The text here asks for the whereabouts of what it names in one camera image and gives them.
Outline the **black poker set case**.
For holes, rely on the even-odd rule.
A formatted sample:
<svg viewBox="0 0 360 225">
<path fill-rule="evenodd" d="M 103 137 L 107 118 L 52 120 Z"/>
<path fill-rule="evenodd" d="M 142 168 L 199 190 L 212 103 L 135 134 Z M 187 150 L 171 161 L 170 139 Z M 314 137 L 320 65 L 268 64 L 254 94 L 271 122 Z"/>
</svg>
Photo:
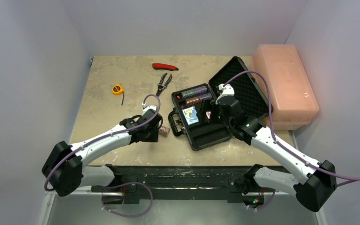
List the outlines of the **black poker set case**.
<svg viewBox="0 0 360 225">
<path fill-rule="evenodd" d="M 218 85 L 224 83 L 232 86 L 234 89 L 233 97 L 239 101 L 247 115 L 262 120 L 262 118 L 268 116 L 272 110 L 268 99 L 257 85 L 255 78 L 251 75 L 243 60 L 238 56 L 232 57 L 208 83 L 176 91 L 171 94 L 174 108 L 169 113 L 168 120 L 173 134 L 175 136 L 186 134 L 193 150 L 201 150 L 214 144 L 227 141 L 231 139 L 233 135 L 230 130 L 222 124 L 201 122 L 199 114 L 201 102 L 194 105 L 200 122 L 188 125 L 180 106 L 184 105 L 185 108 L 191 106 L 186 106 L 186 100 L 189 98 L 183 99 L 181 93 L 187 90 L 194 90 L 200 86 L 206 86 L 208 89 L 207 93 L 212 95 L 211 100 L 216 100 L 219 96 Z M 181 100 L 177 100 L 176 96 L 181 96 Z"/>
</svg>

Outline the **red playing card deck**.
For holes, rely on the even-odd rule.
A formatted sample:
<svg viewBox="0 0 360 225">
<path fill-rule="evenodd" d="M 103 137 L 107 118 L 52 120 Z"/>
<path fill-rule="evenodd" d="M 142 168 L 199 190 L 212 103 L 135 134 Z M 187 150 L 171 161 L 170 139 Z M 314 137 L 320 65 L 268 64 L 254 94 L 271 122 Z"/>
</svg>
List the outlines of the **red playing card deck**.
<svg viewBox="0 0 360 225">
<path fill-rule="evenodd" d="M 207 111 L 207 112 L 205 113 L 205 115 L 206 115 L 207 119 L 210 119 L 211 111 Z"/>
</svg>

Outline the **brown 100 chip stack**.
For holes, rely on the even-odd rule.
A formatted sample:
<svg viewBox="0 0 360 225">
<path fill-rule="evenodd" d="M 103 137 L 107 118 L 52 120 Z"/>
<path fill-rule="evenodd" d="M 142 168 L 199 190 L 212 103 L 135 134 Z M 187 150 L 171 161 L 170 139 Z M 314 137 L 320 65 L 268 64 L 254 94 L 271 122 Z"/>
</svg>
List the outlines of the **brown 100 chip stack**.
<svg viewBox="0 0 360 225">
<path fill-rule="evenodd" d="M 199 97 L 192 97 L 186 100 L 186 106 L 193 106 L 200 103 Z"/>
</svg>

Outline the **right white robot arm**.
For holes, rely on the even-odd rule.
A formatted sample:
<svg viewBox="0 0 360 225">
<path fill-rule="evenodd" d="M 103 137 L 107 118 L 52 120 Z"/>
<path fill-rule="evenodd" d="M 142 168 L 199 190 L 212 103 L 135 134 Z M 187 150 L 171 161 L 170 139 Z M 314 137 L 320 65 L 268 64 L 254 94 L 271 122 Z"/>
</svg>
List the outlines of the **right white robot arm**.
<svg viewBox="0 0 360 225">
<path fill-rule="evenodd" d="M 254 165 L 245 174 L 247 189 L 272 188 L 288 193 L 313 212 L 318 212 L 336 190 L 336 169 L 330 161 L 319 162 L 287 143 L 280 143 L 281 139 L 260 119 L 244 112 L 235 97 L 204 100 L 199 114 L 205 116 L 207 111 L 209 123 L 224 125 L 235 138 L 263 151 L 287 170 L 278 172 Z"/>
</svg>

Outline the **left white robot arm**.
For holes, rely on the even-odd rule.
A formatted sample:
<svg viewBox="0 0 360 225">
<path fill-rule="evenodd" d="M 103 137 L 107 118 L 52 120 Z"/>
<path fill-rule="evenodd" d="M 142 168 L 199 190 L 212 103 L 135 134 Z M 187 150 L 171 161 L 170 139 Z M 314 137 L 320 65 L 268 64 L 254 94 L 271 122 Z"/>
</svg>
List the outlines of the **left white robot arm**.
<svg viewBox="0 0 360 225">
<path fill-rule="evenodd" d="M 141 116 L 122 120 L 110 130 L 86 141 L 55 144 L 42 174 L 46 177 L 46 191 L 55 191 L 67 196 L 79 187 L 103 186 L 108 191 L 117 191 L 121 186 L 119 173 L 113 165 L 91 166 L 91 162 L 105 154 L 133 143 L 158 141 L 162 116 L 156 113 L 157 106 L 149 105 Z"/>
</svg>

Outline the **orange blue chip stack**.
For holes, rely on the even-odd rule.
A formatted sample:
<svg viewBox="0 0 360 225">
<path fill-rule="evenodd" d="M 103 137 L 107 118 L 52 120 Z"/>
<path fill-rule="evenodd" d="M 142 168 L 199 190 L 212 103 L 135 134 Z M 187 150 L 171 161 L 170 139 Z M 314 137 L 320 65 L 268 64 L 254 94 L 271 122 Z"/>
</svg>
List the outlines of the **orange blue chip stack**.
<svg viewBox="0 0 360 225">
<path fill-rule="evenodd" d="M 159 134 L 167 137 L 170 133 L 171 129 L 165 126 L 161 126 L 158 130 Z"/>
</svg>

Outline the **purple 500 chip stack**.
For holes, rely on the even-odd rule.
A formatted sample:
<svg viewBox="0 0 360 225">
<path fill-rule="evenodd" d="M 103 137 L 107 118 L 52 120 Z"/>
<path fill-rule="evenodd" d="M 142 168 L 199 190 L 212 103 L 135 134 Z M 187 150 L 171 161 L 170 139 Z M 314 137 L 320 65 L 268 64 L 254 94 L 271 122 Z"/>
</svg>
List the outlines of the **purple 500 chip stack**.
<svg viewBox="0 0 360 225">
<path fill-rule="evenodd" d="M 206 94 L 202 94 L 198 96 L 200 102 L 202 103 L 205 100 L 211 100 L 212 99 L 212 95 L 210 93 L 206 93 Z"/>
</svg>

